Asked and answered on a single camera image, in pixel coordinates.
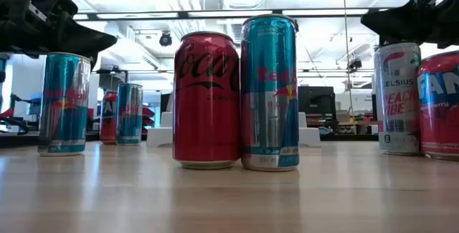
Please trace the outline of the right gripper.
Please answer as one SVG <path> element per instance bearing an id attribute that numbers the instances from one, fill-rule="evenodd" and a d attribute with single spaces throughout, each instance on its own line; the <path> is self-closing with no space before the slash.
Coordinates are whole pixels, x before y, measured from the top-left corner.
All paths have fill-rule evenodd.
<path id="1" fill-rule="evenodd" d="M 432 34 L 437 47 L 445 49 L 458 45 L 458 0 L 432 0 L 431 8 L 409 1 L 384 11 L 370 9 L 361 23 L 383 42 L 433 43 Z"/>

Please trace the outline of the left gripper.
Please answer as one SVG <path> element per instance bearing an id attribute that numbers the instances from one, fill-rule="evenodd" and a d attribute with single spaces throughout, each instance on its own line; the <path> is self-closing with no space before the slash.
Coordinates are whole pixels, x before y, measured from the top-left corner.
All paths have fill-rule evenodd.
<path id="1" fill-rule="evenodd" d="M 1 0 L 1 51 L 36 57 L 51 52 L 67 52 L 87 57 L 91 69 L 98 55 L 112 47 L 117 38 L 105 32 L 78 24 L 68 12 L 52 16 L 51 29 L 47 28 L 44 0 Z"/>

